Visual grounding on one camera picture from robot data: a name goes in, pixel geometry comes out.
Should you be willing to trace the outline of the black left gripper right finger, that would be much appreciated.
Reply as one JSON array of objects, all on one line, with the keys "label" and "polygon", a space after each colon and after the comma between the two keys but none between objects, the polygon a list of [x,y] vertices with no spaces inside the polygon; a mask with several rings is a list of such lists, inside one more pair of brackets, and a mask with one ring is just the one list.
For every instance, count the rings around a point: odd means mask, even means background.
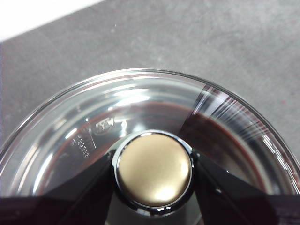
[{"label": "black left gripper right finger", "polygon": [[194,154],[194,191],[206,225],[298,225],[299,195],[269,195]]}]

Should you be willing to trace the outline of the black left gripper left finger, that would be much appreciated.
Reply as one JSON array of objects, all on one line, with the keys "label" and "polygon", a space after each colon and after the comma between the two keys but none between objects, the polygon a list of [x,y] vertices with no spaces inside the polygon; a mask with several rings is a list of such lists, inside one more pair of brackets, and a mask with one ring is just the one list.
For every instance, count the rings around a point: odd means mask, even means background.
[{"label": "black left gripper left finger", "polygon": [[105,224],[113,195],[112,159],[102,156],[75,177],[41,196],[0,200],[2,225]]}]

